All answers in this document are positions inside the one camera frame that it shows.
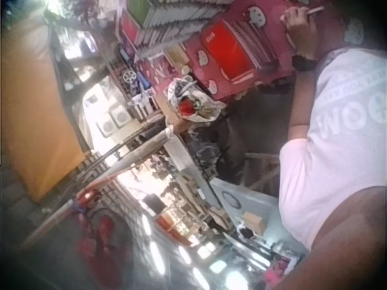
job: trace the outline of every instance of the orange wall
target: orange wall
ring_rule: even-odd
[[[2,150],[30,196],[41,199],[84,160],[60,103],[48,29],[35,10],[2,36]]]

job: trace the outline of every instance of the person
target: person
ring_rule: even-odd
[[[346,48],[317,60],[307,12],[281,17],[297,52],[279,209],[311,252],[275,290],[387,289],[386,57]]]

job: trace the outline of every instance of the fluorescent light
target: fluorescent light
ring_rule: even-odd
[[[203,277],[202,273],[200,273],[200,271],[196,268],[194,268],[192,272],[196,280],[198,280],[200,286],[202,286],[204,290],[210,290],[210,285],[208,284],[207,280]]]
[[[263,258],[261,255],[257,254],[257,253],[253,253],[253,258],[259,262],[261,262],[262,264],[264,264],[265,266],[270,266],[270,261],[267,260],[266,258]]]
[[[156,243],[151,242],[150,248],[151,248],[152,258],[153,258],[153,261],[155,262],[157,271],[161,275],[164,275],[165,274],[165,266],[164,266],[163,258],[161,258],[161,255],[160,255],[160,252],[157,248]]]
[[[208,250],[210,250],[211,252],[214,252],[215,249],[216,249],[215,245],[214,245],[212,242],[208,242],[208,243],[206,244],[206,248],[207,248]]]
[[[187,263],[187,265],[191,264],[191,257],[188,255],[186,249],[184,249],[182,246],[179,246],[179,252],[181,256],[183,257],[183,260]]]
[[[250,259],[250,262],[252,262],[255,266],[257,266],[259,269],[261,270],[264,270],[266,271],[267,268],[265,268],[264,266],[262,266],[260,263],[258,263],[257,261],[254,261],[253,259]]]
[[[234,271],[227,275],[226,287],[229,290],[248,290],[249,283],[241,273]]]
[[[266,251],[266,250],[263,249],[263,248],[259,248],[259,250],[260,250],[262,253],[266,254],[266,255],[271,255],[268,251]]]
[[[211,252],[210,252],[205,246],[201,246],[201,247],[198,249],[198,255],[199,255],[202,259],[205,259],[205,258],[211,256]]]
[[[149,224],[148,218],[143,214],[143,226],[145,233],[150,236],[152,234],[151,225]]]
[[[215,274],[219,274],[226,266],[227,264],[224,261],[219,260],[210,266],[210,270]]]

